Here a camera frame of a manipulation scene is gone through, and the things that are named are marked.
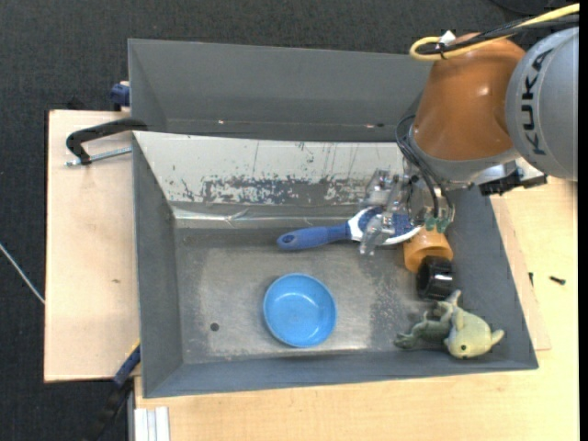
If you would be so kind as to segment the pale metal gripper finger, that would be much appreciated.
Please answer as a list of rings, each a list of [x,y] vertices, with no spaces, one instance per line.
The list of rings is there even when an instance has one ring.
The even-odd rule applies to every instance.
[[[398,188],[400,177],[390,170],[377,169],[366,186],[367,206],[389,207]]]
[[[373,255],[376,248],[383,245],[394,234],[394,229],[385,225],[381,213],[364,215],[360,220],[361,240],[359,253]]]

